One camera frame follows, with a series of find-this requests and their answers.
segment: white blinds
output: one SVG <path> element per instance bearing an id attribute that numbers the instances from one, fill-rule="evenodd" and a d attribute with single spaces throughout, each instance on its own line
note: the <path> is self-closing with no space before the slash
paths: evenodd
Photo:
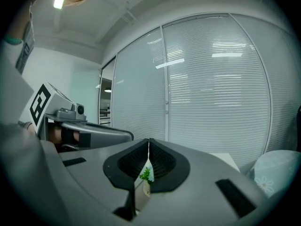
<path id="1" fill-rule="evenodd" d="M 163 47 L 157 29 L 118 53 L 113 91 L 112 126 L 135 139 L 165 139 Z"/>
<path id="2" fill-rule="evenodd" d="M 290 35 L 272 24 L 246 16 L 234 15 L 234 18 L 256 44 L 269 75 L 273 118 L 268 151 L 294 150 L 295 117 L 301 105 L 300 49 Z"/>
<path id="3" fill-rule="evenodd" d="M 230 153 L 246 172 L 263 153 L 269 89 L 259 56 L 230 17 L 164 27 L 169 79 L 169 141 Z"/>

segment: gray surface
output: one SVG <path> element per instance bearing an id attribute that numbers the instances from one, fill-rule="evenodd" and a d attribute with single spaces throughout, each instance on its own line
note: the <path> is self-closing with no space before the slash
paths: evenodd
<path id="1" fill-rule="evenodd" d="M 48 117 L 49 119 L 53 120 L 53 121 L 57 121 L 57 122 L 64 122 L 64 121 L 70 121 L 70 122 L 87 122 L 87 120 L 72 120 L 72 119 L 66 119 L 66 118 L 59 118 L 55 115 L 51 115 L 51 114 L 45 114 L 46 117 Z"/>
<path id="2" fill-rule="evenodd" d="M 230 179 L 256 206 L 266 201 L 266 196 L 253 181 L 217 157 L 177 144 L 159 142 L 189 160 L 190 174 L 173 192 L 151 194 L 134 223 L 157 226 L 234 223 L 238 217 L 215 184 L 221 179 Z"/>
<path id="3" fill-rule="evenodd" d="M 98 128 L 88 126 L 85 123 L 63 122 L 62 127 L 79 131 L 79 133 L 91 133 L 91 143 L 87 147 L 100 148 L 117 145 L 132 141 L 132 136 L 123 131 L 112 130 L 111 128 Z"/>
<path id="4" fill-rule="evenodd" d="M 111 155 L 141 140 L 92 150 L 60 153 L 63 161 L 83 157 L 86 162 L 67 167 L 74 180 L 110 212 L 125 205 L 128 191 L 115 188 L 103 172 L 103 163 Z"/>
<path id="5" fill-rule="evenodd" d="M 61 157 L 52 143 L 43 141 L 42 146 L 51 177 L 67 208 L 72 226 L 129 225 L 125 220 L 110 213 L 104 207 L 107 204 L 106 202 L 101 204 L 81 184 L 77 183 L 68 171 L 70 167 L 63 165 Z"/>
<path id="6" fill-rule="evenodd" d="M 0 161 L 27 208 L 52 225 L 71 225 L 37 137 L 17 125 L 0 124 Z"/>
<path id="7" fill-rule="evenodd" d="M 61 108 L 55 114 L 58 118 L 76 120 L 76 112 Z"/>

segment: small plant figurine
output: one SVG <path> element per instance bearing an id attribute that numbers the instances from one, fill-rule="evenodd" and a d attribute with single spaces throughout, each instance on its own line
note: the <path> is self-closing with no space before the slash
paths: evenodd
<path id="1" fill-rule="evenodd" d="M 152 184 L 152 181 L 150 180 L 150 173 L 151 173 L 150 171 L 151 171 L 150 168 L 146 168 L 144 173 L 139 175 L 139 178 L 147 181 L 149 185 Z"/>

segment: glass wall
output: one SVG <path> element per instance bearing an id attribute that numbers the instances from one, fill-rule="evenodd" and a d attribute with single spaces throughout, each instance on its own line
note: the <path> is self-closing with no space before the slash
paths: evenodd
<path id="1" fill-rule="evenodd" d="M 156 29 L 118 53 L 113 91 L 112 126 L 135 139 L 165 139 L 165 80 L 161 32 Z"/>
<path id="2" fill-rule="evenodd" d="M 248 171 L 263 153 L 270 99 L 260 58 L 228 15 L 164 27 L 169 83 L 169 141 L 229 153 Z"/>
<path id="3" fill-rule="evenodd" d="M 252 17 L 164 25 L 118 53 L 113 127 L 136 139 L 229 153 L 246 173 L 265 151 L 295 149 L 297 50 L 290 34 Z"/>

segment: black slot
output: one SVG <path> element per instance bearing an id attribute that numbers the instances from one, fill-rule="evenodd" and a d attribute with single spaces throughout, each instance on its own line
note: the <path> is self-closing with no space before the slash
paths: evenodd
<path id="1" fill-rule="evenodd" d="M 256 208 L 229 179 L 219 180 L 215 184 L 240 218 Z"/>
<path id="2" fill-rule="evenodd" d="M 69 166 L 79 164 L 79 163 L 82 163 L 85 161 L 86 161 L 85 158 L 79 157 L 79 158 L 74 158 L 74 159 L 70 159 L 70 160 L 65 160 L 65 161 L 63 161 L 63 164 L 65 167 L 69 167 Z"/>

